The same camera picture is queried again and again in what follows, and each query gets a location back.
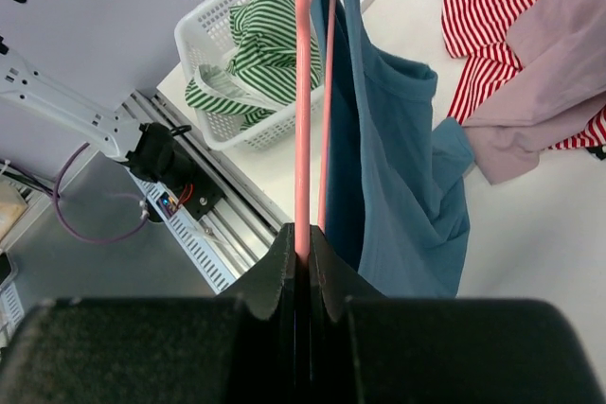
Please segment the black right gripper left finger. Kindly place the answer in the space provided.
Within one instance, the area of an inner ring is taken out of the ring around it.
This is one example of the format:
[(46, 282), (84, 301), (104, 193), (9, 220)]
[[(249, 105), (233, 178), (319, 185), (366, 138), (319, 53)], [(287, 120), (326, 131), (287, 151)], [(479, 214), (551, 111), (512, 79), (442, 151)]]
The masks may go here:
[(294, 225), (219, 303), (222, 403), (291, 403), (296, 385)]

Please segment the green striped tank top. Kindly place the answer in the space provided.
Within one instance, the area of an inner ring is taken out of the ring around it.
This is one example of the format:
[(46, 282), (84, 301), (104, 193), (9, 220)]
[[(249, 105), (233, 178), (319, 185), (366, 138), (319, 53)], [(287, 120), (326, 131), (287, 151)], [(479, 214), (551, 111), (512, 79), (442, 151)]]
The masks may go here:
[(294, 0), (249, 0), (229, 9), (235, 52), (225, 66), (201, 64), (186, 104), (211, 114), (241, 115), (241, 131), (296, 98)]

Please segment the pink wire hanger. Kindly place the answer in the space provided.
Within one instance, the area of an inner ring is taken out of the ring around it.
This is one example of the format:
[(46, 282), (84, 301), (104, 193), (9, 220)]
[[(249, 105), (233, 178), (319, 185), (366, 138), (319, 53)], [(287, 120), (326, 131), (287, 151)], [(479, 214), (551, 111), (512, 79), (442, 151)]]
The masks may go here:
[(296, 100), (294, 161), (294, 251), (306, 262), (311, 251), (311, 23), (310, 0), (294, 0)]
[(335, 29), (336, 0), (329, 0), (328, 22), (326, 26), (326, 53), (324, 67), (324, 101), (323, 101), (323, 123), (322, 123), (322, 153), (319, 180), (318, 218), (317, 225), (322, 232), (326, 230), (327, 212), (327, 181), (329, 169), (330, 148), (330, 108), (332, 95), (332, 69), (333, 69), (333, 46)]

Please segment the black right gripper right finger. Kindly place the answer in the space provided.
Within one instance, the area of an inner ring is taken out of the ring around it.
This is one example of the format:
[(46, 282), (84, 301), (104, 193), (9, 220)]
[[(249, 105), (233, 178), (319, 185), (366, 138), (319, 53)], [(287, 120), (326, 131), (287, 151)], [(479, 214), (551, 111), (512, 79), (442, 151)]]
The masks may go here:
[(359, 358), (350, 304), (383, 296), (354, 271), (313, 226), (308, 259), (311, 381), (319, 403), (359, 403)]

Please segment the mauve pink tank top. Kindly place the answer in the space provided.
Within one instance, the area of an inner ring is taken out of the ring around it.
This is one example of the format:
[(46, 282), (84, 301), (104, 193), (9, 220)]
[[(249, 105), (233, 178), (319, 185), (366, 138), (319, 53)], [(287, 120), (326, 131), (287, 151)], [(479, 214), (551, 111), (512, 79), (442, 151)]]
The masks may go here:
[(490, 184), (534, 169), (544, 149), (605, 142), (605, 0), (538, 0), (506, 42), (522, 71), (463, 123)]

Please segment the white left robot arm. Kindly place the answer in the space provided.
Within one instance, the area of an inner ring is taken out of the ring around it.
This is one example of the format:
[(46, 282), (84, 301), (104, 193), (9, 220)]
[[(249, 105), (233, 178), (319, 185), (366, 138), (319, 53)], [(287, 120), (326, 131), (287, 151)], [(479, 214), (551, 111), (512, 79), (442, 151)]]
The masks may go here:
[(6, 45), (1, 47), (1, 97), (83, 134), (107, 158), (145, 182), (183, 189), (202, 174), (176, 141), (175, 132), (157, 122), (141, 123), (101, 108), (45, 76)]

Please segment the teal blue tank top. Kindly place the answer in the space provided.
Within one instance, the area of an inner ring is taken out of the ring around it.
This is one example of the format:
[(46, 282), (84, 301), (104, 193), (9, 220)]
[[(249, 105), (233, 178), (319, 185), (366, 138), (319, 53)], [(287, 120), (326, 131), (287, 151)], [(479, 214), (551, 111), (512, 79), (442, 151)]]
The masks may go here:
[(437, 73), (369, 39), (360, 0), (312, 0), (333, 56), (325, 235), (393, 297), (454, 297), (471, 230), (463, 178), (471, 145), (454, 119), (433, 124)]

